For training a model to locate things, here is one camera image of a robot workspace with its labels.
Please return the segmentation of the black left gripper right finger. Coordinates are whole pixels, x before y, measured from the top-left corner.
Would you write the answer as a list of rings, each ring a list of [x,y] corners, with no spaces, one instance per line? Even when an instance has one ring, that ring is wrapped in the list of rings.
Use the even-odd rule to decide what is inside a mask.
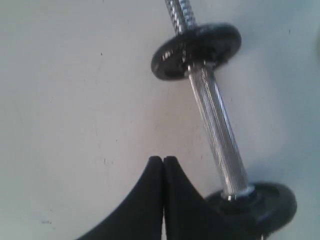
[[[203,198],[174,156],[164,161],[164,216],[169,240],[261,240],[255,207],[261,197],[236,158],[218,161],[224,189]]]

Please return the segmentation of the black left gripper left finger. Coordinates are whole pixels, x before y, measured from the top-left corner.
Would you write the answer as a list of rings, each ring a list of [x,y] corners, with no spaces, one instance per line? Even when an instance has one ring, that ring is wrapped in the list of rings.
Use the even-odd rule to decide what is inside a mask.
[[[163,161],[151,156],[119,206],[80,240],[160,240],[163,226]]]

